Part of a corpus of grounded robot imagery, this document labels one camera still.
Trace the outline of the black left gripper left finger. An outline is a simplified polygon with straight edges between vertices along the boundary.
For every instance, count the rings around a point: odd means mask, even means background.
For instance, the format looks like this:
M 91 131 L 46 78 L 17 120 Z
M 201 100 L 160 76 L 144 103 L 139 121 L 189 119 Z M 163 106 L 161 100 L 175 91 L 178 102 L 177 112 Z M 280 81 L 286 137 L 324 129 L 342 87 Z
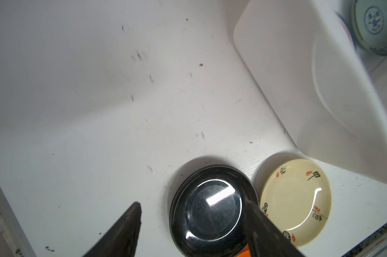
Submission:
M 133 257 L 142 224 L 141 216 L 141 204 L 134 202 L 85 256 Z

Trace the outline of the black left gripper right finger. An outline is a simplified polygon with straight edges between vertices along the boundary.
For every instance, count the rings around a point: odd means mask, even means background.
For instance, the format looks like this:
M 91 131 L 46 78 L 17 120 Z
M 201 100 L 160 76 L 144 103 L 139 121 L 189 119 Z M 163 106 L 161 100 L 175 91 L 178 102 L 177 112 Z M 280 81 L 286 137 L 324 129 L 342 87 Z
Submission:
M 252 257 L 302 257 L 252 201 L 244 202 L 244 234 Z

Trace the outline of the orange plate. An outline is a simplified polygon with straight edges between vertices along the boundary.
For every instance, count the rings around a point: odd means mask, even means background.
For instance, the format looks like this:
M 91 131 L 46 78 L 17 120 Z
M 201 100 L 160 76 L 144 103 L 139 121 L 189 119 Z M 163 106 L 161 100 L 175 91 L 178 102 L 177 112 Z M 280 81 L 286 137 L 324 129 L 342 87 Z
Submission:
M 235 257 L 251 257 L 249 246 L 246 246 L 238 255 Z

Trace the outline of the cream yellow plate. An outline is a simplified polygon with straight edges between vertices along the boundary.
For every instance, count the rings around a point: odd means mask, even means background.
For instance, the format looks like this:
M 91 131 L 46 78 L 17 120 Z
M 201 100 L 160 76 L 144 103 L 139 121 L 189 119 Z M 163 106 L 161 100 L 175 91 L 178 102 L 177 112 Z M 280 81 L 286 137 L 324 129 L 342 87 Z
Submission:
M 296 247 L 310 243 L 321 233 L 331 206 L 325 172 L 306 159 L 290 160 L 276 168 L 260 197 L 262 213 Z

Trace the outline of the black plate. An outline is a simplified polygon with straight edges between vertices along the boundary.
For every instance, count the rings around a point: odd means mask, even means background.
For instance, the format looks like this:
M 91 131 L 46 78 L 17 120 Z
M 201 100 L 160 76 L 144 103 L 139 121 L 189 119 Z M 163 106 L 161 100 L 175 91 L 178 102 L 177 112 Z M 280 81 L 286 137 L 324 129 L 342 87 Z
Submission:
M 169 211 L 169 228 L 185 257 L 234 257 L 247 246 L 244 204 L 258 203 L 251 180 L 224 165 L 204 167 L 178 188 Z

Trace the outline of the teal patterned plate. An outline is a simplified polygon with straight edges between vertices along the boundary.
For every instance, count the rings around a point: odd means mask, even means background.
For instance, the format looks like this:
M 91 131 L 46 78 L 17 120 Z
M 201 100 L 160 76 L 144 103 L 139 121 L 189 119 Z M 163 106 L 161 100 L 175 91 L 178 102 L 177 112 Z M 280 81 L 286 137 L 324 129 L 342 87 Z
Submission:
M 387 0 L 354 1 L 351 22 L 354 35 L 364 49 L 387 56 Z

